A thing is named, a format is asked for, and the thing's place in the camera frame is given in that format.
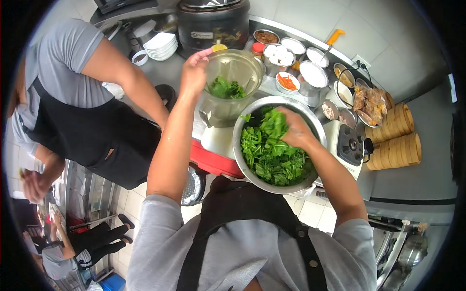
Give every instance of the bamboo steamer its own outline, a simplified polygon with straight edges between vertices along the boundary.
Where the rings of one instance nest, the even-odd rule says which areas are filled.
[[[385,142],[413,132],[414,121],[411,111],[404,103],[399,103],[387,111],[382,126],[378,128],[365,127],[366,138],[370,138],[373,143]]]
[[[366,163],[369,170],[400,168],[421,163],[422,149],[415,132],[374,145],[374,153]]]
[[[387,105],[387,110],[390,110],[393,107],[395,107],[395,102],[393,102],[393,98],[388,92],[385,92],[385,104]]]

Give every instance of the hand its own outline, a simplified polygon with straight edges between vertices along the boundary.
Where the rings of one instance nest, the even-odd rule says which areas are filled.
[[[55,226],[56,227],[61,227],[61,223],[62,223],[62,215],[60,214],[60,212],[55,212],[54,214],[54,223],[55,223]]]
[[[52,184],[48,184],[37,171],[23,170],[21,175],[24,197],[33,203],[39,203],[47,194]]]
[[[211,53],[211,48],[197,52],[183,64],[179,86],[180,96],[187,94],[196,102],[199,100],[200,93],[206,85],[206,67],[209,63],[207,56]]]
[[[306,150],[306,147],[309,146],[309,142],[316,140],[307,123],[301,115],[288,108],[279,106],[277,110],[281,111],[287,117],[288,132],[282,140],[292,147]]]
[[[51,233],[56,233],[57,232],[57,225],[55,224],[55,220],[50,226]]]

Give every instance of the black pants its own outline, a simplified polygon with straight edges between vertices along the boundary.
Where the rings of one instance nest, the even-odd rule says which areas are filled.
[[[122,241],[114,244],[110,243],[121,238],[127,231],[128,227],[126,225],[111,230],[109,225],[104,222],[88,231],[71,233],[69,241],[76,255],[79,255],[83,250],[89,252],[92,261],[91,266],[93,266],[103,256],[116,253],[126,245]]]

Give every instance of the chopped spinach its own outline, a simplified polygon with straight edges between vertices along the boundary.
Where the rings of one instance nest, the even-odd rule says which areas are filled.
[[[306,154],[281,140],[288,131],[282,112],[263,108],[262,113],[260,126],[246,127],[241,132],[243,156],[260,179],[272,185],[288,186],[304,173]]]
[[[215,78],[208,88],[211,95],[222,99],[240,99],[246,96],[244,88],[238,85],[237,81],[230,83],[220,76]]]
[[[249,122],[251,120],[251,115],[250,114],[240,115],[240,118],[246,120],[245,122]]]

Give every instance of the black apron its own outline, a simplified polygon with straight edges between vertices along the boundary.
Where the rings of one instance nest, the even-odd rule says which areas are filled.
[[[228,222],[259,219],[275,224],[296,239],[301,251],[309,290],[327,290],[325,274],[303,226],[282,195],[271,194],[248,182],[217,177],[202,204],[201,220],[178,279],[177,290],[197,290],[209,236]]]
[[[147,180],[161,136],[157,127],[115,98],[78,108],[50,96],[39,77],[33,86],[41,101],[34,130],[23,125],[29,138],[126,189]]]

